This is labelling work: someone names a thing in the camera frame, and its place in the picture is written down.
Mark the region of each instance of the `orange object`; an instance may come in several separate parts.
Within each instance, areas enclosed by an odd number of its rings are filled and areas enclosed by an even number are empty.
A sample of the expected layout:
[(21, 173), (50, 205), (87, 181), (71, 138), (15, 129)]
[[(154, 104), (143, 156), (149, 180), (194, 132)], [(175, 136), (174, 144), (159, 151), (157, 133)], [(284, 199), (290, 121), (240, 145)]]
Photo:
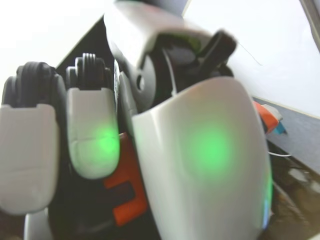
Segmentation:
[(103, 183), (107, 189), (111, 189), (125, 182), (131, 183), (135, 196), (132, 200), (112, 210), (116, 224), (119, 227), (139, 217), (148, 208), (134, 146), (128, 135), (122, 133), (120, 134), (120, 159), (118, 166), (111, 176), (104, 179)]
[(272, 132), (273, 129), (275, 129), (277, 127), (277, 125), (279, 124), (278, 119), (276, 119), (276, 117), (269, 112), (266, 108), (264, 108), (263, 106), (261, 106), (259, 103), (257, 102), (253, 102), (254, 106), (256, 108), (256, 110), (258, 111), (261, 119), (263, 120), (264, 124), (266, 125), (267, 131), (266, 133), (270, 133)]

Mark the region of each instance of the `white wall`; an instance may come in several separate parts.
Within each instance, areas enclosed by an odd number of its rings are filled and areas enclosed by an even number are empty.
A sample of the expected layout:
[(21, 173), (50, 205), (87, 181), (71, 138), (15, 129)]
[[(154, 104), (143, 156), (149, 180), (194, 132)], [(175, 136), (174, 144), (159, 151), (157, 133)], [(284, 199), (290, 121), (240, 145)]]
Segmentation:
[(0, 97), (28, 61), (56, 67), (104, 13), (105, 0), (10, 0), (0, 7)]
[(191, 0), (184, 17), (235, 36), (229, 66), (253, 96), (320, 117), (320, 54), (299, 0)]

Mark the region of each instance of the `white cable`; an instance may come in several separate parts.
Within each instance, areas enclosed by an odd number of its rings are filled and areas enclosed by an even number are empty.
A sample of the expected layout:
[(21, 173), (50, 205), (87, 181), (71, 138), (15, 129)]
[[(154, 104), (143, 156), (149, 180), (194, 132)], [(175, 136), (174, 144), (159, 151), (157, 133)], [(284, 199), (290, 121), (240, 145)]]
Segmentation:
[(292, 155), (291, 154), (287, 154), (287, 155), (282, 155), (282, 154), (278, 154), (278, 153), (274, 153), (274, 152), (268, 152), (270, 155), (273, 155), (273, 156), (277, 156), (277, 157), (291, 157)]

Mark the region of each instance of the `circular hole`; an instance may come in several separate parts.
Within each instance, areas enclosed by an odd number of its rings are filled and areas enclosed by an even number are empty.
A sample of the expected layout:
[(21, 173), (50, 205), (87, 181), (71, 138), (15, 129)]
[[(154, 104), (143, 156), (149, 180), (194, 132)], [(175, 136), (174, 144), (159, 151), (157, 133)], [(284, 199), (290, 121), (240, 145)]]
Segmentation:
[(145, 88), (145, 80), (144, 80), (144, 78), (143, 78), (141, 75), (139, 75), (138, 78), (137, 78), (137, 80), (136, 80), (136, 87), (137, 87), (140, 91), (142, 91), (142, 90)]

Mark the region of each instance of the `robotic hand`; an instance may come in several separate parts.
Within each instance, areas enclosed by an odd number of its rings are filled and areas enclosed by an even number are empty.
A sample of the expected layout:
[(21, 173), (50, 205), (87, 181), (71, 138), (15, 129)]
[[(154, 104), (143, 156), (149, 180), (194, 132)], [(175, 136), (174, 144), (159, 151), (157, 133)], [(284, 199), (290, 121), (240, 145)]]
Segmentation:
[[(148, 200), (163, 240), (256, 239), (268, 224), (272, 175), (259, 115), (226, 65), (236, 41), (135, 1), (109, 5), (104, 22), (114, 81), (90, 54), (67, 69), (67, 92), (52, 68), (50, 83), (7, 81), (0, 208), (48, 206), (56, 239), (60, 230), (103, 239)], [(118, 136), (117, 115), (129, 136)], [(59, 152), (66, 146), (69, 155)]]

